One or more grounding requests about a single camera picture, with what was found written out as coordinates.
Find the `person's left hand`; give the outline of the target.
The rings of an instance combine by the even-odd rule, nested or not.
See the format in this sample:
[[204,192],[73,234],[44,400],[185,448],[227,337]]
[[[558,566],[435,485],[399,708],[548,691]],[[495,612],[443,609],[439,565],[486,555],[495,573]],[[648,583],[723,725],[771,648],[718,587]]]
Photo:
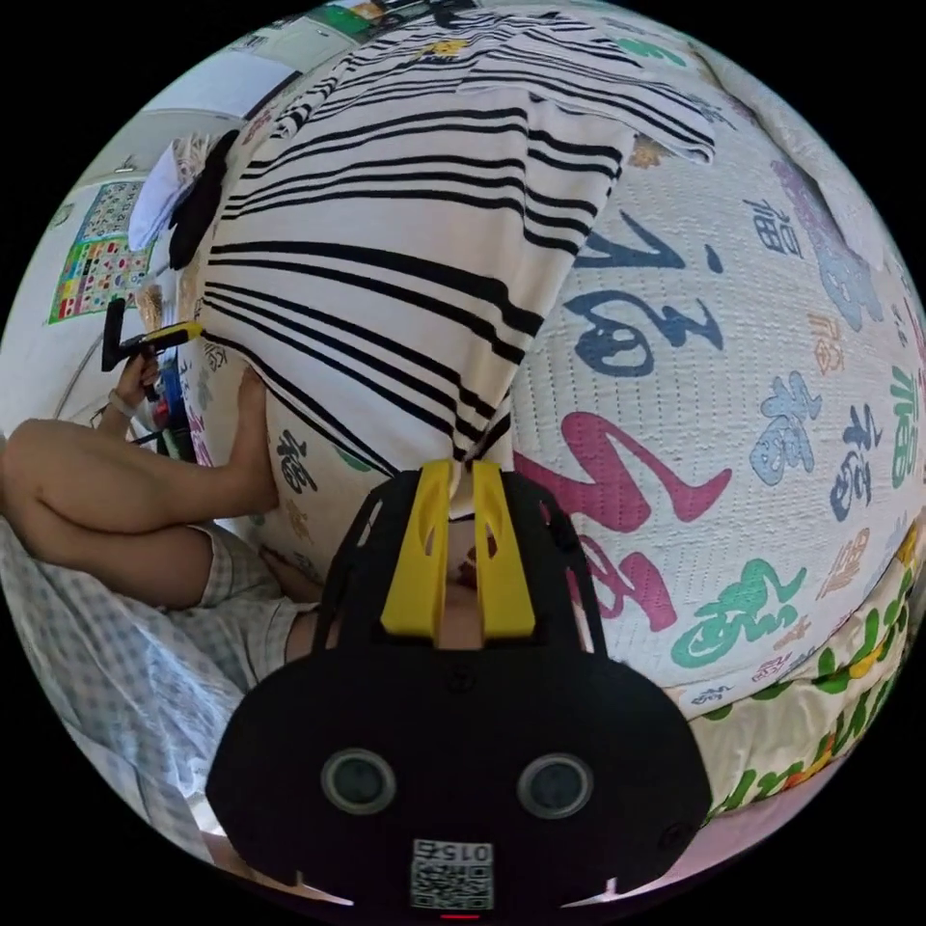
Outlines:
[[137,409],[146,398],[147,389],[153,387],[159,374],[154,356],[137,355],[123,367],[114,395],[127,408]]

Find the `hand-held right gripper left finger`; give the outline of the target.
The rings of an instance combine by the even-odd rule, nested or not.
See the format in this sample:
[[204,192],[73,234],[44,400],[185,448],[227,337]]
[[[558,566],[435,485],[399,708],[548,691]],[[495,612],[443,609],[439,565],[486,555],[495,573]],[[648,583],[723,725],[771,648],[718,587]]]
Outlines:
[[453,465],[432,461],[416,475],[381,624],[393,637],[435,645],[446,601]]

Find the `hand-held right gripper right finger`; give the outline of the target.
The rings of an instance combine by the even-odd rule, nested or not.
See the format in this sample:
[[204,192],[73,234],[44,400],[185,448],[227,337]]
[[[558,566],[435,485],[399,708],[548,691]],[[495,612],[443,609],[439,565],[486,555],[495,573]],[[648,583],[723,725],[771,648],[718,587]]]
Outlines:
[[527,640],[535,615],[503,472],[473,464],[477,599],[485,640]]

